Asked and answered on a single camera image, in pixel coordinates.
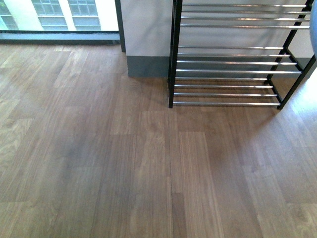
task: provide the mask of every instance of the glass block window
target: glass block window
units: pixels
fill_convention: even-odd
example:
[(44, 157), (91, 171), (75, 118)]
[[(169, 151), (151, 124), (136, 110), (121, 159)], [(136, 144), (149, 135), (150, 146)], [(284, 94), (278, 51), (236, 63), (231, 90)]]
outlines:
[(6, 7), (4, 0), (0, 0), (0, 18), (8, 30), (18, 30), (9, 9)]
[(74, 24), (77, 31), (100, 31), (98, 17), (74, 17)]
[(12, 16), (1, 16), (8, 30), (19, 30)]
[(73, 16), (98, 16), (95, 0), (68, 0)]
[(67, 31), (67, 24), (64, 17), (41, 17), (40, 23), (46, 31)]
[(0, 15), (11, 15), (11, 13), (5, 5), (4, 0), (0, 0)]
[(32, 0), (38, 16), (63, 16), (58, 0)]

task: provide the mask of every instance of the laminate flooring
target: laminate flooring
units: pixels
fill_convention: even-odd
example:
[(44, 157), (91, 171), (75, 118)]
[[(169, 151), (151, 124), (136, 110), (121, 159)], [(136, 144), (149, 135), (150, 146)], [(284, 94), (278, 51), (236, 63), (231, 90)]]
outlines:
[(169, 109), (120, 46), (0, 45), (0, 237), (317, 238), (316, 88)]

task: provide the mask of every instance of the gray baseboard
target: gray baseboard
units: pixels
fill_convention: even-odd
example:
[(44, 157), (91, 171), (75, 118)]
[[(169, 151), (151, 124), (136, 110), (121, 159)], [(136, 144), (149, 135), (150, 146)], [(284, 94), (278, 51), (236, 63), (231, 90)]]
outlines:
[(167, 77), (169, 57), (127, 56), (130, 77)]

